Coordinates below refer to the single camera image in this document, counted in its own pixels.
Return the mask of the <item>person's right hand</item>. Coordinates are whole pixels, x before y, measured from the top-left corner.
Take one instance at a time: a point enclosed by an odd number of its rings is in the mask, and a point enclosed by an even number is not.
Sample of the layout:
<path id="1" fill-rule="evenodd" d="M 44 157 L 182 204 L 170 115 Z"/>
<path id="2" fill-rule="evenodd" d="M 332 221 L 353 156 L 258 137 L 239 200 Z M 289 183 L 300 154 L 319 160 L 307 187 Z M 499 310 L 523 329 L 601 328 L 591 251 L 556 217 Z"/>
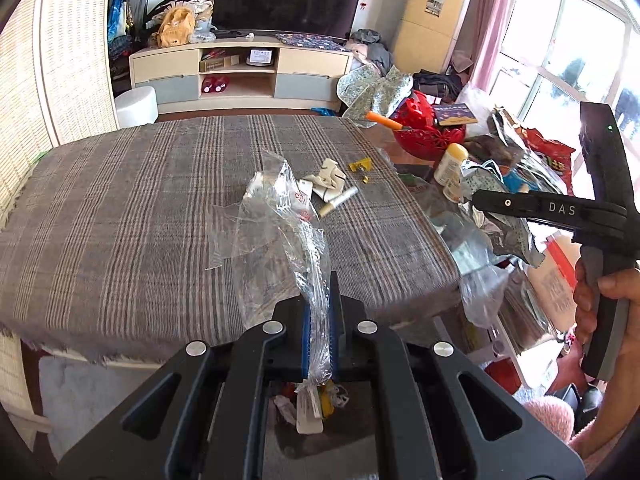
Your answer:
<path id="1" fill-rule="evenodd" d="M 629 310 L 622 353 L 638 354 L 640 342 L 639 299 L 640 274 L 638 269 L 623 270 L 598 279 L 597 285 L 589 285 L 587 270 L 582 259 L 576 263 L 577 285 L 574 301 L 577 304 L 575 335 L 581 344 L 589 344 L 597 328 L 597 307 L 602 298 L 627 299 Z"/>

